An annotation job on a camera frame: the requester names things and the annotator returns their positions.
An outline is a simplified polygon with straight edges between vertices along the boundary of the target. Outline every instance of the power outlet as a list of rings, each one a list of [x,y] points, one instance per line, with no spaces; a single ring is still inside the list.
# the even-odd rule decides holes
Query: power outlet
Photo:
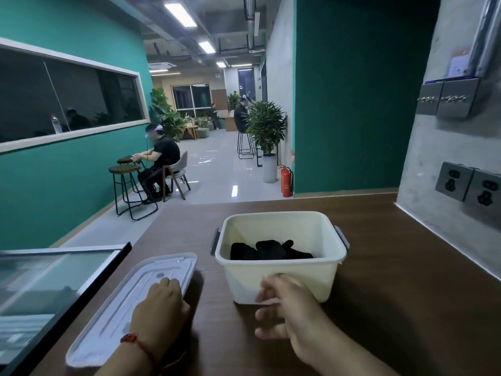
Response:
[[[472,207],[501,214],[501,176],[475,170],[465,202]]]
[[[444,162],[435,190],[463,202],[473,177],[473,171],[471,167]]]

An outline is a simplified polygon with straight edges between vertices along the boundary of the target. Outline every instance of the glossy floor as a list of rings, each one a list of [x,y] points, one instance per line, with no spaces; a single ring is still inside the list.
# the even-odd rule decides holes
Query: glossy floor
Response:
[[[256,158],[239,159],[236,153],[237,132],[225,130],[210,132],[209,138],[181,141],[181,152],[188,151],[186,178],[191,191],[180,183],[186,200],[174,185],[174,192],[166,203],[158,204],[159,211],[141,221],[132,221],[129,214],[116,216],[110,208],[102,216],[73,236],[62,246],[134,244],[159,215],[173,204],[209,204],[232,202],[273,201],[283,199],[280,182],[264,183],[263,168],[257,167]],[[136,194],[131,199],[137,200]],[[135,216],[152,211],[154,206],[134,209]]]

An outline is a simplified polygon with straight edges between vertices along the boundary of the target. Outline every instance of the white chair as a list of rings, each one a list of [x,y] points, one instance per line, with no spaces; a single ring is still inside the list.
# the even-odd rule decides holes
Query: white chair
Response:
[[[173,165],[166,165],[162,168],[162,192],[163,192],[163,201],[165,202],[166,200],[166,195],[165,195],[165,182],[167,179],[171,180],[171,187],[172,187],[172,192],[173,190],[173,185],[172,181],[176,182],[177,189],[181,193],[181,197],[185,201],[186,198],[184,197],[183,190],[181,190],[181,187],[179,186],[179,183],[177,182],[178,178],[181,178],[181,180],[186,183],[188,186],[188,190],[191,191],[191,187],[189,186],[188,180],[186,179],[186,167],[188,166],[188,152],[184,152],[179,159],[178,162],[176,162]],[[170,171],[170,175],[165,176],[165,170],[168,169]]]

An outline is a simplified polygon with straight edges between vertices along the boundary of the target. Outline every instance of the white plant pot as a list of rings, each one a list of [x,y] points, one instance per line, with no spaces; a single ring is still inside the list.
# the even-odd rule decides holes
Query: white plant pot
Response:
[[[277,155],[274,153],[263,154],[263,182],[273,183],[278,181],[277,169]]]

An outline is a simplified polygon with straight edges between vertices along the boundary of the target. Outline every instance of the floor baseboard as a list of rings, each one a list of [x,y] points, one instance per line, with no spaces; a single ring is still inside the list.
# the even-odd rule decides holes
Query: floor baseboard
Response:
[[[398,193],[397,187],[387,189],[364,189],[364,190],[342,190],[331,192],[304,192],[294,194],[294,198],[323,198],[328,196],[355,196],[355,195],[373,195],[373,194],[394,194]]]
[[[492,277],[498,279],[501,281],[501,278],[494,274],[493,272],[491,272],[489,269],[487,269],[485,266],[483,266],[482,264],[480,264],[477,260],[471,258],[470,255],[468,255],[464,250],[462,250],[459,246],[457,246],[455,243],[453,243],[452,241],[450,241],[448,238],[446,238],[441,232],[437,231],[435,228],[433,227],[430,227],[429,225],[427,225],[425,222],[423,222],[421,219],[417,218],[417,216],[415,216],[414,214],[410,213],[409,211],[407,211],[404,207],[398,205],[397,203],[395,203],[395,206],[397,206],[398,208],[400,208],[403,212],[405,212],[407,215],[409,215],[411,218],[413,218],[415,221],[417,221],[418,223],[420,223],[423,227],[426,227],[429,231],[431,231],[432,233],[434,233],[435,235],[437,235],[439,238],[441,238],[442,240],[444,240],[448,245],[450,245],[451,247],[453,247],[455,250],[457,250],[458,252],[460,252],[463,256],[467,257],[469,260],[473,261],[476,265],[478,265],[479,267],[481,267],[482,269],[484,269],[487,273],[489,273]]]
[[[127,190],[127,193],[130,194],[132,191],[132,188]],[[72,239],[73,236],[78,234],[80,231],[82,231],[85,227],[87,227],[89,224],[91,224],[93,221],[97,220],[100,216],[102,216],[106,211],[108,211],[111,207],[115,205],[115,201],[110,202],[103,208],[101,208],[99,211],[97,211],[94,215],[92,215],[90,218],[88,218],[86,221],[83,223],[80,223],[77,227],[73,228],[71,231],[66,233],[62,238],[57,240],[53,245],[51,245],[49,248],[59,248],[62,246],[64,243],[66,243],[68,240]]]

